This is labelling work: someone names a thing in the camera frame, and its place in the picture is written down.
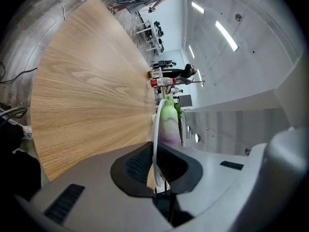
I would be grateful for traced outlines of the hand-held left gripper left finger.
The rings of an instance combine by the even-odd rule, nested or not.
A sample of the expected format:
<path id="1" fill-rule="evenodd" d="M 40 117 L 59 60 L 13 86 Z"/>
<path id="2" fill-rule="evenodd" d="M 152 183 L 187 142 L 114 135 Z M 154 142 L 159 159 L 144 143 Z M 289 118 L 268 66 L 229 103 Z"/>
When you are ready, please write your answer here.
<path id="1" fill-rule="evenodd" d="M 111 166 L 121 156 L 152 150 L 140 143 L 80 161 L 17 203 L 44 232 L 167 232 L 172 225 L 151 197 L 132 197 L 113 182 Z"/>

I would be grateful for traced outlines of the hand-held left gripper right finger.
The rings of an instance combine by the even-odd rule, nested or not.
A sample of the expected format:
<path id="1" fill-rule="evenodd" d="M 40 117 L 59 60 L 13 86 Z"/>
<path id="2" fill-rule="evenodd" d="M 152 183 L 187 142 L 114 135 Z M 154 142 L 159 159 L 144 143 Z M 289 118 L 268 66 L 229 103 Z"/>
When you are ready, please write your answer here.
<path id="1" fill-rule="evenodd" d="M 166 227 L 291 226 L 306 199 L 309 130 L 276 134 L 248 157 L 160 144 L 157 162 L 170 183 Z"/>

